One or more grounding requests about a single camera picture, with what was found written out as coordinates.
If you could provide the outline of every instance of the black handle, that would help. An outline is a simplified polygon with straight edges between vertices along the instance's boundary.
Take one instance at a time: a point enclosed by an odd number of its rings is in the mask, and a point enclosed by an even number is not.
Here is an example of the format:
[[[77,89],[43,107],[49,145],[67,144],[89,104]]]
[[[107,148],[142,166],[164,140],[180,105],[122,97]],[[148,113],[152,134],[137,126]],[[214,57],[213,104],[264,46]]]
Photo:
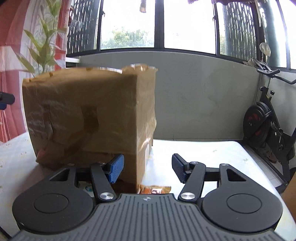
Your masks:
[[[276,74],[278,74],[279,72],[281,72],[279,69],[276,69],[276,70],[273,70],[273,71],[267,71],[267,70],[263,70],[263,69],[260,69],[260,68],[257,68],[257,72],[260,73],[260,74],[264,74],[270,78],[277,78],[281,81],[284,81],[285,83],[289,84],[289,85],[294,85],[296,84],[296,80],[293,80],[293,81],[289,81],[283,77],[280,77],[280,76],[277,76]]]
[[[277,75],[275,75],[274,77],[275,77],[275,78],[277,78],[277,79],[279,79],[279,80],[282,80],[282,81],[284,81],[284,82],[288,83],[289,85],[296,84],[296,80],[293,80],[293,81],[288,81],[288,80],[286,80],[285,78],[283,78],[283,77],[280,77],[280,76],[277,76]]]
[[[15,96],[5,92],[0,92],[0,103],[13,104],[15,102]]]
[[[117,196],[99,163],[91,164],[91,180],[97,203],[114,201]]]
[[[263,69],[257,68],[257,72],[260,73],[260,74],[264,74],[264,75],[266,75],[268,77],[273,78],[273,76],[275,74],[278,74],[281,71],[279,69],[276,69],[276,70],[273,70],[273,71],[267,71],[267,70],[263,70]]]
[[[203,163],[197,162],[192,164],[194,166],[191,175],[186,181],[185,186],[178,196],[178,200],[182,202],[192,202],[196,203],[202,194],[202,189],[204,185],[204,178],[206,173],[206,166]],[[186,199],[183,195],[193,194],[192,198]]]

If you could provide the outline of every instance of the table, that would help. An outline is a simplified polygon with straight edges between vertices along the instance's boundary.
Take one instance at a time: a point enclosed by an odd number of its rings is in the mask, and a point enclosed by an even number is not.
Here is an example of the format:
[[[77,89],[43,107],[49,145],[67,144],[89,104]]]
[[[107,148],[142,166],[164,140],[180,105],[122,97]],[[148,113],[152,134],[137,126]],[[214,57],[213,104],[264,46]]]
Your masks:
[[[283,215],[276,232],[285,240],[296,239],[296,224],[280,195],[251,156],[237,142],[181,142],[154,140],[142,184],[168,185],[177,197],[184,184],[171,167],[174,153],[186,161],[199,161],[207,167],[228,163],[275,194],[283,204]],[[26,132],[0,146],[0,226],[11,236],[18,232],[12,215],[14,199],[24,190],[51,173],[35,162],[35,154]],[[216,188],[216,182],[206,182],[202,197]]]

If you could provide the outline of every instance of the cardboard box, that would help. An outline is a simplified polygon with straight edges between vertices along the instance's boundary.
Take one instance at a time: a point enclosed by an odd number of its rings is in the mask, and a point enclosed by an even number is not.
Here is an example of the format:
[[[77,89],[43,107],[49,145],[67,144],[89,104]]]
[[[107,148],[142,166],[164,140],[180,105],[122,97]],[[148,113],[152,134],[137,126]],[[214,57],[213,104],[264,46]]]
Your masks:
[[[36,161],[52,169],[69,163],[87,167],[122,153],[120,179],[136,192],[156,127],[155,73],[147,65],[74,68],[24,80]]]
[[[292,177],[286,190],[281,195],[283,201],[287,205],[294,221],[296,222],[296,174]]]

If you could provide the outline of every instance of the green plant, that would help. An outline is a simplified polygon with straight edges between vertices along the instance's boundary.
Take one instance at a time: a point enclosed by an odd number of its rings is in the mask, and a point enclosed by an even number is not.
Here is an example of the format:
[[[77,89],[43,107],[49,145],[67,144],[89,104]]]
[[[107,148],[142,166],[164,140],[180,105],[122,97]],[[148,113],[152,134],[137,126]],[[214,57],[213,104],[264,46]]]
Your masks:
[[[34,35],[24,29],[26,35],[30,38],[33,43],[33,48],[28,48],[32,59],[37,63],[38,74],[44,74],[48,71],[51,66],[56,65],[54,60],[55,49],[58,48],[55,44],[51,43],[53,36],[56,33],[65,33],[66,29],[58,29],[55,26],[56,19],[59,15],[62,0],[46,0],[47,9],[50,12],[50,16],[45,16],[45,9],[43,5],[40,6],[39,15],[40,23],[43,29],[43,36],[40,37],[41,40],[37,40]],[[27,68],[29,73],[35,76],[35,68],[30,64],[30,62],[22,55],[17,54],[18,59]]]
[[[147,40],[146,31],[130,31],[121,28],[113,30],[112,34],[109,40],[101,43],[101,49],[153,46],[153,42]]]

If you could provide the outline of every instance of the blue gripper pad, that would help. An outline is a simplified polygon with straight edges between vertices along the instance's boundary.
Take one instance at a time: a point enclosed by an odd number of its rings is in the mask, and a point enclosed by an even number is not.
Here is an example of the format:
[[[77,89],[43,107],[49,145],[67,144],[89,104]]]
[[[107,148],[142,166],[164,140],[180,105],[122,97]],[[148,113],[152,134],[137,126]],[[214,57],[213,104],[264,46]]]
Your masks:
[[[172,155],[172,168],[181,183],[186,183],[190,176],[189,163],[185,161],[179,154]]]
[[[122,154],[116,155],[109,163],[110,172],[106,174],[109,183],[115,183],[119,177],[123,166],[124,166],[124,156]]]

